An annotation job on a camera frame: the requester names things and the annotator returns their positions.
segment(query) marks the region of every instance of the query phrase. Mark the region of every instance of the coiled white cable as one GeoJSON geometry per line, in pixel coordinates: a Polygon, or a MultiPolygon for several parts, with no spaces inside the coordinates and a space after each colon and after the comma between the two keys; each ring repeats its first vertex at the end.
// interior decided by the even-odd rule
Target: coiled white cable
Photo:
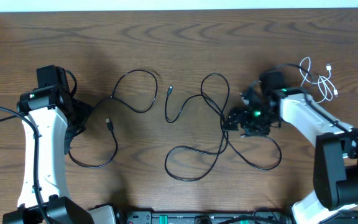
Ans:
{"type": "MultiPolygon", "coordinates": [[[[299,63],[299,66],[302,67],[302,63],[308,59],[309,60],[309,66],[308,66],[308,72],[310,71],[310,68],[311,68],[311,59],[309,57],[305,57],[301,63],[299,63]]],[[[322,75],[319,75],[318,79],[317,79],[317,82],[312,82],[310,80],[308,80],[308,74],[307,73],[303,73],[301,69],[299,69],[299,72],[301,73],[302,77],[303,77],[303,81],[302,81],[302,84],[301,84],[301,87],[303,86],[303,84],[306,82],[310,83],[310,84],[314,84],[314,85],[318,85],[318,89],[320,90],[320,93],[322,94],[323,96],[323,99],[320,100],[319,102],[317,103],[321,103],[323,102],[324,100],[327,100],[327,101],[331,101],[333,100],[334,96],[338,96],[338,91],[336,90],[334,84],[329,81],[329,79],[331,78],[331,66],[330,64],[327,64],[326,66],[327,68],[327,71],[329,73],[328,77],[325,77],[325,76],[322,76],[322,75]],[[333,91],[331,91],[330,87],[328,87],[328,84],[329,83],[331,86],[332,86],[332,89],[333,91]]]]}

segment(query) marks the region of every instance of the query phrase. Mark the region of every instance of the white backdrop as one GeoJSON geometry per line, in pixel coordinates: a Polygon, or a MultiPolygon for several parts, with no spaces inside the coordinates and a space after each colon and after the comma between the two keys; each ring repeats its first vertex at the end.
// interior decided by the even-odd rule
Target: white backdrop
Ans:
{"type": "Polygon", "coordinates": [[[0,12],[358,7],[358,0],[0,0],[0,12]]]}

